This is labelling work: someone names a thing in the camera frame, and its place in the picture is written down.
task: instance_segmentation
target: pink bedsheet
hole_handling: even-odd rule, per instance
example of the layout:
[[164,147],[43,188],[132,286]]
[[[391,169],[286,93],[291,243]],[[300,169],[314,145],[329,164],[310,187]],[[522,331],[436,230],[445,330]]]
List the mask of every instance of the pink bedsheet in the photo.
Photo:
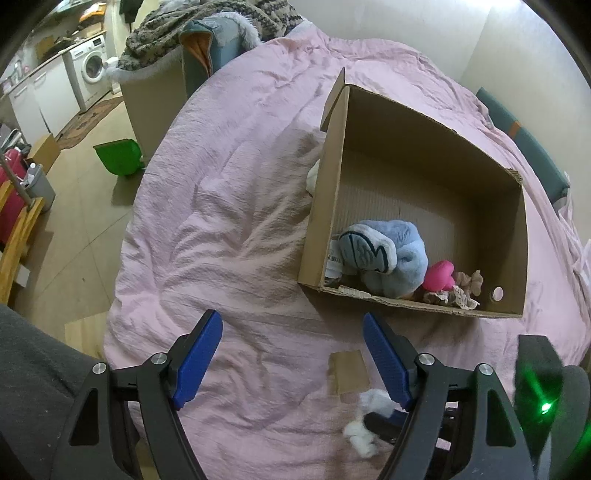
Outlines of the pink bedsheet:
[[[306,174],[320,155],[323,104],[343,66],[349,82],[430,115],[523,175],[523,319],[383,309],[296,283],[311,205]],[[208,308],[223,316],[219,349],[180,412],[210,480],[377,476],[385,453],[357,457],[342,436],[355,408],[328,393],[326,375],[331,352],[360,348],[372,386],[383,388],[362,340],[369,309],[447,365],[492,364],[509,394],[519,333],[547,335],[567,364],[578,363],[591,340],[565,229],[486,108],[405,45],[329,38],[315,27],[233,60],[186,103],[145,173],[121,256],[105,337],[113,367],[167,350]]]

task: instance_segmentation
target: grey plush blanket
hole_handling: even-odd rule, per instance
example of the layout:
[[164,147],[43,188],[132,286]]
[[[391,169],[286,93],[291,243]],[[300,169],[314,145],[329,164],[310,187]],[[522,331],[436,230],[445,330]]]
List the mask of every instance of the grey plush blanket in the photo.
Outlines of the grey plush blanket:
[[248,18],[263,42],[288,34],[303,21],[287,0],[210,0],[201,4],[194,0],[173,11],[160,6],[129,35],[117,67],[133,71],[154,64],[179,45],[178,34],[188,21],[220,12]]

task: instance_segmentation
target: barcode label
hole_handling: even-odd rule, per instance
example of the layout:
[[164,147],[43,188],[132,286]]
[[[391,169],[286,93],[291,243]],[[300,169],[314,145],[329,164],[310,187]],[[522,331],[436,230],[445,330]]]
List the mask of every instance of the barcode label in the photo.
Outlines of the barcode label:
[[336,240],[331,240],[324,275],[329,278],[340,278],[342,274],[343,258],[340,256],[339,243]]

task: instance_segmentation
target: washing machine door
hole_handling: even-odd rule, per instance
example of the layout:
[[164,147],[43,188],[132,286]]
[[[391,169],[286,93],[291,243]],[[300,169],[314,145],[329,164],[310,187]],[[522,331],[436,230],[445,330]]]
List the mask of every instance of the washing machine door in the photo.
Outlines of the washing machine door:
[[82,62],[82,78],[86,83],[100,82],[105,76],[103,58],[100,51],[91,51]]

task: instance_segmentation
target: green dustpan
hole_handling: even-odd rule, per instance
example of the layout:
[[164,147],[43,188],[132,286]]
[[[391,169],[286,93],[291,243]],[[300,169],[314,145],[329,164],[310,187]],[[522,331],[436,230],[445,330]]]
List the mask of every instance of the green dustpan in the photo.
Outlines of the green dustpan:
[[135,140],[125,138],[101,143],[95,145],[94,149],[105,168],[113,175],[131,175],[144,166],[142,152]]

